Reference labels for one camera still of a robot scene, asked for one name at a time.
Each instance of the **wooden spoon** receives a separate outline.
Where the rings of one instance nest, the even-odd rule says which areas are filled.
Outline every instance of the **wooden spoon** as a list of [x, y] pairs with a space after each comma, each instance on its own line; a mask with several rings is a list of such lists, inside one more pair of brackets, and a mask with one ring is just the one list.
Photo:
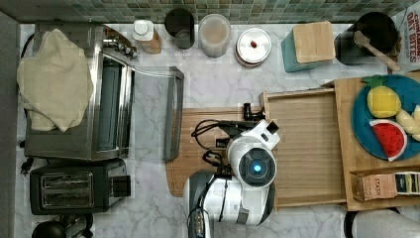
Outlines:
[[382, 62], [384, 62], [392, 71], [400, 71], [401, 66], [399, 66], [394, 60], [390, 59], [382, 52], [378, 51], [375, 47], [370, 44], [370, 39], [365, 37], [361, 31], [355, 32], [355, 42], [359, 47], [364, 47], [368, 49], [372, 54], [378, 57]]

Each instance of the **black knob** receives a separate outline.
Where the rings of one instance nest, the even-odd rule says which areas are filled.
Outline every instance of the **black knob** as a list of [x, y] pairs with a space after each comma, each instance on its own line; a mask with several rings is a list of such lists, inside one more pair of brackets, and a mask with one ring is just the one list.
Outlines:
[[244, 120], [246, 121], [260, 121], [265, 119], [265, 113], [263, 109], [257, 113], [251, 111], [251, 103], [244, 103]]
[[66, 238], [64, 227], [58, 221], [46, 221], [39, 224], [34, 232], [32, 238]]

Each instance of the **lid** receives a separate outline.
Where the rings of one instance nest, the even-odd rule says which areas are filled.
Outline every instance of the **lid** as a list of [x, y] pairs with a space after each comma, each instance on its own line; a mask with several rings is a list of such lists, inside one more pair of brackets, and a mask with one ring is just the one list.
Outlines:
[[330, 22], [296, 25], [293, 38], [296, 58], [300, 63], [332, 60], [336, 56]]
[[271, 39], [262, 29], [251, 28], [238, 38], [237, 50], [243, 60], [260, 62], [265, 60], [271, 51]]
[[147, 20], [134, 22], [133, 38], [137, 41], [150, 41], [154, 38], [154, 23]]
[[229, 20], [219, 14], [210, 14], [204, 17], [198, 26], [200, 41], [206, 46], [223, 46], [231, 37]]

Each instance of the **banana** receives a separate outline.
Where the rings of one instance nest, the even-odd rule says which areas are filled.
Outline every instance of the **banana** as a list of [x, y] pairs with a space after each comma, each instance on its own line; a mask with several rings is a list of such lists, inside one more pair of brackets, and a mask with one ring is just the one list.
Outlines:
[[411, 135], [420, 136], [420, 126], [414, 121], [414, 119], [406, 111], [401, 109], [395, 116], [396, 122], [404, 128], [404, 131]]
[[[414, 121], [416, 122], [416, 124], [418, 126], [420, 126], [420, 106], [417, 105], [416, 108], [414, 109], [413, 113], [411, 114], [411, 116], [413, 117]], [[415, 134], [412, 135], [413, 139], [420, 142], [420, 134]]]

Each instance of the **jar lid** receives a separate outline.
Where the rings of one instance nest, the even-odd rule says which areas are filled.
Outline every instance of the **jar lid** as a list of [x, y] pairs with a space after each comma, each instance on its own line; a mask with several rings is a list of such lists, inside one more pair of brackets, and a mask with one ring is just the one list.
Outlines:
[[271, 51], [271, 39], [262, 29], [251, 28], [238, 38], [237, 50], [241, 59], [250, 63], [261, 62]]
[[231, 37], [231, 24], [222, 15], [210, 14], [201, 20], [198, 26], [198, 35], [203, 45], [224, 46]]
[[133, 38], [137, 41], [150, 41], [154, 38], [154, 23], [147, 20], [134, 22]]

